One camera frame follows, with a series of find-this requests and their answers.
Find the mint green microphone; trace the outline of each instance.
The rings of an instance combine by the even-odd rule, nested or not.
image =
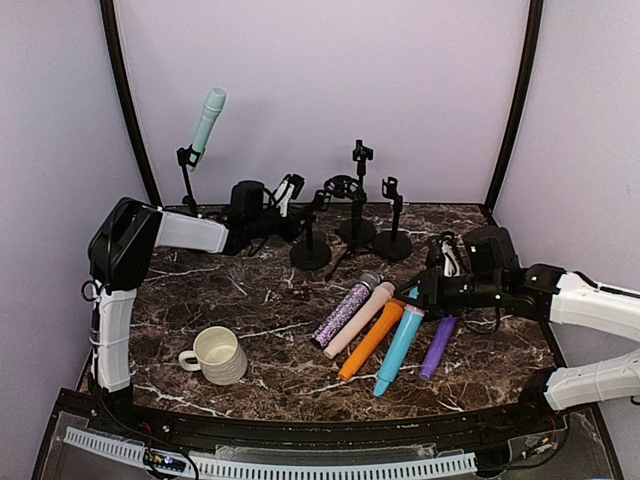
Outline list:
[[[202,117],[200,117],[198,129],[191,144],[191,149],[194,153],[192,153],[191,158],[189,158],[189,170],[195,170],[198,161],[203,157],[204,151],[207,148],[207,142],[209,142],[209,137],[211,136],[211,130],[213,130],[213,125],[216,123],[220,113],[222,113],[222,108],[226,100],[227,92],[221,88],[212,88],[207,95],[207,99],[204,101],[204,105],[202,105]]]

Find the orange microphone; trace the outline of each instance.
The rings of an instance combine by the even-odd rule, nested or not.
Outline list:
[[[351,356],[340,369],[338,376],[344,382],[354,376],[358,370],[364,365],[374,350],[380,345],[380,342],[391,331],[393,326],[400,321],[404,313],[404,302],[399,300],[390,300],[384,306],[382,315],[371,328],[367,336],[364,337],[358,348],[354,350]]]

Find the white wall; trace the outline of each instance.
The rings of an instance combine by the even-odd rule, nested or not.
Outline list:
[[[212,86],[225,112],[193,183],[226,203],[287,172],[310,198],[355,174],[373,147],[368,192],[400,180],[408,200],[484,200],[524,39],[527,0],[120,0],[130,79],[165,203],[184,195],[175,150],[191,142]]]
[[[640,290],[640,2],[546,2],[529,98],[496,210],[524,264]],[[571,364],[637,345],[557,328]],[[628,478],[640,409],[602,405]]]
[[[120,196],[145,196],[97,1],[4,0],[0,65],[0,479],[16,480],[88,352],[87,245]]]

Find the white mug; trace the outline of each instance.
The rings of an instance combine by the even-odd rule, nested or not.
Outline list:
[[[194,358],[197,363],[187,361]],[[200,332],[193,350],[180,353],[178,361],[188,372],[202,370],[205,378],[216,385],[236,383],[247,371],[247,356],[233,332],[224,327]]]

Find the dark marble tabletop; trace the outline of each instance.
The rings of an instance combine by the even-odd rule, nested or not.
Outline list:
[[[333,261],[344,248],[333,230],[349,211],[347,205],[332,205],[318,219],[317,231],[331,246]],[[391,208],[367,205],[365,218],[379,230],[388,229]],[[400,225],[413,241],[411,257],[396,264],[373,255],[349,259],[328,283],[324,276],[330,266],[317,272],[293,269],[290,246],[277,238],[270,239],[255,257],[246,252],[225,257],[156,249],[132,317],[135,403],[249,420],[360,421],[465,412],[515,402],[529,375],[553,364],[534,322],[505,318],[496,333],[486,336],[459,322],[435,376],[424,382],[418,372],[437,327],[425,322],[398,378],[382,398],[374,398],[372,391],[389,339],[348,383],[339,380],[338,371],[349,352],[329,360],[309,342],[363,270],[375,270],[387,280],[402,283],[424,264],[429,235],[444,230],[463,234],[486,225],[486,220],[472,205],[407,205]],[[492,311],[467,316],[475,325],[492,320]],[[247,374],[235,385],[212,385],[201,373],[186,372],[178,365],[178,354],[191,349],[196,335],[213,325],[233,330],[247,354]]]

